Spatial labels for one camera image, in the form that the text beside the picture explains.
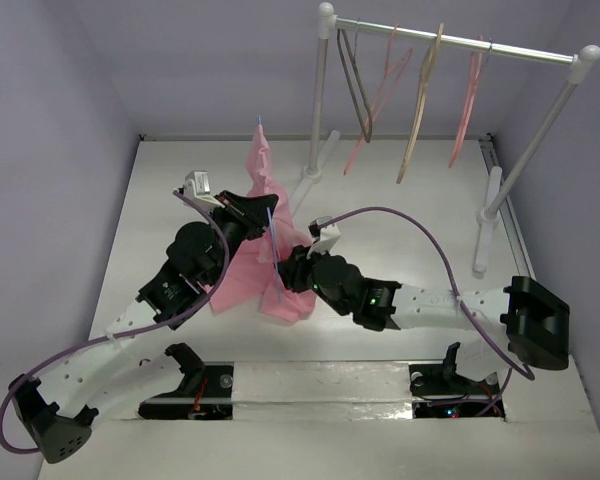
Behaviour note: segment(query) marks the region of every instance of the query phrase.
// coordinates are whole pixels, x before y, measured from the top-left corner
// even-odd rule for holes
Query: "beige hanger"
[[[438,58],[438,51],[440,50],[440,39],[442,38],[443,28],[444,23],[441,23],[440,28],[438,29],[436,41],[427,50],[427,54],[424,56],[424,60],[420,66],[420,81],[418,83],[418,101],[416,103],[416,113],[413,118],[413,125],[411,127],[409,143],[407,144],[407,151],[404,153],[404,159],[402,160],[402,166],[400,167],[400,172],[398,173],[398,179],[396,180],[396,183],[402,182],[402,177],[404,177],[407,167],[409,166],[409,162],[411,162],[411,155],[413,154],[413,149],[416,145],[416,139],[418,138],[418,132],[420,131],[420,123],[422,122],[422,114],[424,113],[424,104],[427,100],[429,78],[431,77],[431,72],[433,72],[433,67],[436,64],[436,59]]]

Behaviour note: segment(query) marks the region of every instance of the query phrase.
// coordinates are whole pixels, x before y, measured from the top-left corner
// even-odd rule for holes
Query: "white end cap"
[[[318,7],[318,38],[328,40],[331,35],[331,29],[336,26],[335,10],[329,2],[323,2]]]
[[[597,45],[587,45],[575,57],[569,68],[570,72],[567,82],[578,85],[587,76],[593,64],[600,59],[600,47]]]

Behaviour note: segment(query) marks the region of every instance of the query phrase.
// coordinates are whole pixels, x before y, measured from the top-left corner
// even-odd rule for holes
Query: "white table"
[[[472,275],[487,170],[476,141],[453,169],[453,142],[421,141],[402,185],[395,184],[405,142],[365,146],[346,177],[353,148],[341,142],[324,178],[304,200],[299,229],[315,218],[382,205],[421,221],[447,253],[461,289],[509,284],[518,274],[502,226],[484,279]],[[293,191],[308,142],[271,142],[277,180]],[[120,314],[166,259],[165,248],[195,214],[171,195],[193,169],[207,170],[214,191],[246,193],[249,142],[141,143],[120,217],[91,335]],[[397,217],[367,213],[339,224],[334,253],[364,275],[422,287],[448,285],[428,240]],[[398,251],[391,256],[387,252]],[[293,326],[257,311],[252,301],[221,315],[209,308],[178,330],[208,362],[378,361],[440,359],[447,346],[474,333],[372,333],[318,302]],[[514,378],[505,395],[508,422],[390,420],[357,422],[109,421],[61,464],[44,465],[41,479],[66,478],[600,478],[600,436],[572,365],[537,372],[537,382]]]

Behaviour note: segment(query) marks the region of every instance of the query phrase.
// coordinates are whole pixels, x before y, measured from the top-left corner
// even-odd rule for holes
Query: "horizontal metal bar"
[[[362,33],[375,33],[380,35],[391,35],[391,33],[395,30],[396,37],[412,38],[414,40],[428,43],[433,42],[437,37],[437,34],[432,32],[421,32],[419,30],[410,30],[408,28],[394,28],[389,25],[359,22],[358,20],[348,20],[340,17],[336,18],[335,28],[358,31]],[[500,43],[453,37],[451,35],[442,35],[440,44],[445,47],[463,48],[465,50],[472,50],[474,52],[490,53],[492,55],[521,58],[524,60],[533,60],[535,62],[562,65],[567,67],[573,63],[575,58],[573,55],[560,55],[558,53],[543,52],[540,50],[532,50],[530,48],[512,47],[509,45],[502,45]]]

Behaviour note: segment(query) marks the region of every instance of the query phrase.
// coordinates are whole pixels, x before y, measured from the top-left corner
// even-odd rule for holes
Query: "gray wall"
[[[251,133],[261,114],[269,133],[310,131],[320,0],[73,0],[122,101],[142,133]],[[334,0],[348,18],[544,48],[568,0]],[[384,70],[386,37],[361,35],[358,61],[371,97]],[[407,133],[426,45],[416,47],[378,132]],[[335,41],[331,42],[325,130],[358,131]],[[528,62],[493,58],[470,131],[495,131],[527,78]],[[423,133],[455,133],[469,53],[443,50],[433,74]]]
[[[136,146],[71,5],[0,0],[0,401],[86,338]],[[0,479],[36,478],[40,461],[0,447]]]
[[[600,45],[600,0],[575,2],[554,50]],[[564,80],[539,68],[499,130],[505,170],[524,149]],[[571,340],[600,426],[600,62],[578,87],[513,192],[540,281],[572,308]]]

